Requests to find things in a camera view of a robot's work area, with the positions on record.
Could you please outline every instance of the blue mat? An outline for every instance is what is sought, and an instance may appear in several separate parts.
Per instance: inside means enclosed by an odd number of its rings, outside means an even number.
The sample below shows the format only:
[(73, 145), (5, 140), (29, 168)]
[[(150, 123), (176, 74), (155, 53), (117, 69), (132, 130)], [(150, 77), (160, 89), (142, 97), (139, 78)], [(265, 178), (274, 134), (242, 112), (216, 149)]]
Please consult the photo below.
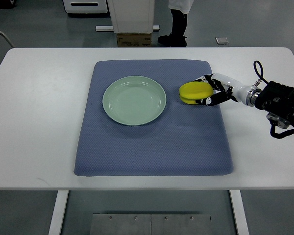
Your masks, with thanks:
[[(233, 171), (219, 106), (184, 104), (178, 89), (211, 74), (206, 61), (114, 60), (96, 63), (80, 132), (78, 176), (197, 176)], [(167, 104), (154, 121), (125, 126), (104, 111), (102, 96), (114, 81), (149, 77), (165, 90)]]

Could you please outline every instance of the sponge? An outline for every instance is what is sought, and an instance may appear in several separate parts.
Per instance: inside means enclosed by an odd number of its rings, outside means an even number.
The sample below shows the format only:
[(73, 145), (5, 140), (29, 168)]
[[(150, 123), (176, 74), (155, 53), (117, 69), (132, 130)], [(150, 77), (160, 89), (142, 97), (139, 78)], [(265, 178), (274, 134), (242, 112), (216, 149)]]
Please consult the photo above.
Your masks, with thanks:
[(197, 104), (195, 100), (205, 99), (213, 95), (212, 86), (205, 82), (188, 82), (179, 89), (180, 99), (187, 104)]

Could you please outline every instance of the white lab coat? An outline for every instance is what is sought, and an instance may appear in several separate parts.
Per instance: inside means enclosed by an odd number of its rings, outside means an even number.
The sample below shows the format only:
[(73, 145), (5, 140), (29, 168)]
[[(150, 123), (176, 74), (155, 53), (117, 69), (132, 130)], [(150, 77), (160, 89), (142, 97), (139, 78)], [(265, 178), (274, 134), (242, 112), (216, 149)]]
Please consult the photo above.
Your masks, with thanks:
[(194, 0), (169, 0), (169, 8), (172, 10), (179, 10), (183, 14), (188, 14), (193, 2)]

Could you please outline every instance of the ceramic plate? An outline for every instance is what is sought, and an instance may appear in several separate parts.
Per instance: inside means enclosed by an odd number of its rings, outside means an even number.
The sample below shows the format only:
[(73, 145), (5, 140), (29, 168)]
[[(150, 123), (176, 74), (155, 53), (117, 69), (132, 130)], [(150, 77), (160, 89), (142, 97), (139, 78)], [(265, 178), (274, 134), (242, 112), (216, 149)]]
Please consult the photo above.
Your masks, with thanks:
[(105, 91), (102, 104), (114, 121), (138, 126), (155, 120), (164, 110), (166, 93), (156, 81), (142, 76), (121, 78)]

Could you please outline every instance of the black pants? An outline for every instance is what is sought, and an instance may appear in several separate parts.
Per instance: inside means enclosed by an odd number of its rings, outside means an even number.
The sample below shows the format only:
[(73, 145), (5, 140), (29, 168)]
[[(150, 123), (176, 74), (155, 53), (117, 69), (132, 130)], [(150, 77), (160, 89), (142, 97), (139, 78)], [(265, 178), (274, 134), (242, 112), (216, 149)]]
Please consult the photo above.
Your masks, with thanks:
[(187, 14), (183, 14), (179, 10), (172, 10), (172, 36), (183, 37), (187, 26)]

